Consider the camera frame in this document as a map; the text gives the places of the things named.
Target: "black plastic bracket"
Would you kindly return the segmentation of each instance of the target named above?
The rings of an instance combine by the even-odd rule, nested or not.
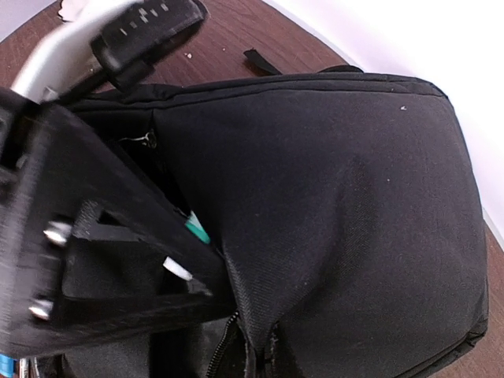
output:
[[[0,121],[0,353],[56,354],[234,311],[223,258],[91,127],[60,106],[37,106],[4,89]],[[114,222],[101,222],[103,212]],[[66,297],[66,257],[97,243],[155,254],[161,262],[170,257],[191,274],[192,291]],[[34,301],[42,308],[34,309]]]

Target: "teal object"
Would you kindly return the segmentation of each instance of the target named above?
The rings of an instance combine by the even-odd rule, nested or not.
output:
[[[202,242],[204,242],[204,244],[210,243],[210,237],[203,229],[202,224],[199,223],[199,220],[196,217],[196,214],[191,213],[191,215],[189,216],[189,219],[187,219],[186,227],[189,228],[189,230],[193,234],[195,234],[198,237],[198,239],[200,239]]]
[[[0,376],[12,378],[14,376],[14,360],[0,354]]]

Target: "backpack strap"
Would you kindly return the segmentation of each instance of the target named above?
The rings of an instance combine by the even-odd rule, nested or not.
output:
[[[247,50],[243,53],[247,60],[257,67],[262,72],[265,72],[267,75],[275,76],[275,75],[283,75],[283,73],[274,65],[272,65],[269,61],[267,61],[259,52],[255,49]],[[319,73],[326,72],[357,72],[363,73],[359,67],[355,67],[353,65],[333,65],[332,67],[327,67]]]
[[[262,55],[258,53],[257,50],[247,50],[243,54],[246,56],[250,63],[259,68],[261,71],[264,71],[268,75],[283,75],[279,69],[269,63]]]

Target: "black fabric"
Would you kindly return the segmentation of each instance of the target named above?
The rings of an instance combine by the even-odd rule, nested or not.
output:
[[[154,129],[225,256],[254,374],[289,376],[265,366],[282,358],[304,377],[426,376],[485,333],[479,195],[432,84],[326,72],[142,86],[73,111],[116,137]]]
[[[327,67],[320,71],[320,73],[324,72],[359,72],[364,73],[359,67],[355,67],[353,65],[334,65],[332,67]]]
[[[246,58],[256,67],[266,72],[269,75],[282,75],[282,72],[277,67],[269,63],[257,50],[247,50],[243,53]]]

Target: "brown wooden surface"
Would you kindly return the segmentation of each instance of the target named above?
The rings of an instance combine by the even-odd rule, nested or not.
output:
[[[258,0],[205,0],[205,4],[212,17],[202,32],[163,61],[149,82],[185,86],[254,76],[243,57],[243,51],[250,48],[259,50],[285,73],[316,72],[344,64],[320,41]],[[57,6],[51,6],[0,44],[0,85],[12,83],[35,44],[61,23],[56,12]],[[474,351],[435,378],[504,377],[504,253],[490,232],[487,241],[490,330]]]
[[[259,0],[210,0],[205,4],[210,19],[201,33],[159,64],[148,82],[186,86],[255,76],[243,56],[251,48],[284,73],[316,72],[345,63]],[[61,24],[56,13],[54,4],[0,44],[0,85],[9,86],[36,43]]]

